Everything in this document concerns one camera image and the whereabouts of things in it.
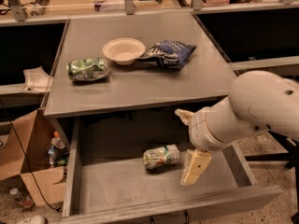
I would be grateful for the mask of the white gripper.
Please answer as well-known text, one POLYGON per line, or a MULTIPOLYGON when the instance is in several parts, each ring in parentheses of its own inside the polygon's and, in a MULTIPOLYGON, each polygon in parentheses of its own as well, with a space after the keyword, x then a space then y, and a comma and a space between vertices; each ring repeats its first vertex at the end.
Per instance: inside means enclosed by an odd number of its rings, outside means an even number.
POLYGON ((190 186, 197 182, 210 164, 211 154, 208 152, 220 151, 233 142, 231 134, 233 112, 231 108, 218 108, 214 105, 195 113, 176 109, 175 114, 185 125, 189 125, 190 141, 197 148, 186 151, 180 179, 182 186, 190 186))

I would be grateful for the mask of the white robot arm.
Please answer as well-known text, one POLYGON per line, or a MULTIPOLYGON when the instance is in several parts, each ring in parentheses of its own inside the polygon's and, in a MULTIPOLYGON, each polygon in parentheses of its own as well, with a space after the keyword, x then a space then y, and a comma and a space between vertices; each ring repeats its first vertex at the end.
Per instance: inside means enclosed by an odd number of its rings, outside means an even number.
POLYGON ((194 146, 186 153, 180 180, 183 186, 197 182, 211 161, 211 154, 235 140, 266 131, 299 139, 299 85, 266 71, 250 71, 237 77, 228 96, 197 112, 178 109, 175 114, 188 127, 194 146))

